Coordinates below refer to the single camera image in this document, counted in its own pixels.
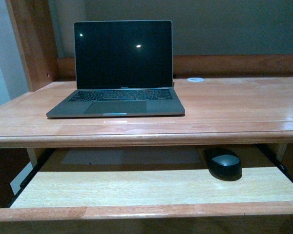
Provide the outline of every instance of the black mouse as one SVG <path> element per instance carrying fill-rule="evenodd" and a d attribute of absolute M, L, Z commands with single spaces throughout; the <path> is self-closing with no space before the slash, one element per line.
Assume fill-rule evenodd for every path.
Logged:
<path fill-rule="evenodd" d="M 235 181 L 242 177 L 240 158 L 231 150 L 224 148 L 205 149 L 209 172 L 217 179 Z"/>

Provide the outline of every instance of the laptop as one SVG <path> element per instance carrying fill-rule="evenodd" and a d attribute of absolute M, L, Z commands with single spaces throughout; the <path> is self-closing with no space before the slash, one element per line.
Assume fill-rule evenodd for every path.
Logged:
<path fill-rule="evenodd" d="M 169 20 L 74 23 L 77 90 L 48 118 L 183 115 Z"/>

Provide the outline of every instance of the black screen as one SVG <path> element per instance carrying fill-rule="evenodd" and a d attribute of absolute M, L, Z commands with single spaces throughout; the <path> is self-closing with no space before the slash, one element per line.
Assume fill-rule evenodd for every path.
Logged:
<path fill-rule="evenodd" d="M 77 22 L 78 89 L 172 86 L 171 21 Z"/>

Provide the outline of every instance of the wall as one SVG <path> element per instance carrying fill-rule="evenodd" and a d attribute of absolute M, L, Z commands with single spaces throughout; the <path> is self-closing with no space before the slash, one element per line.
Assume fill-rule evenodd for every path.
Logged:
<path fill-rule="evenodd" d="M 293 0 L 56 2 L 69 13 L 59 17 L 65 57 L 74 56 L 72 19 L 172 20 L 175 55 L 293 54 Z"/>
<path fill-rule="evenodd" d="M 0 105 L 28 92 L 5 2 L 0 0 Z"/>

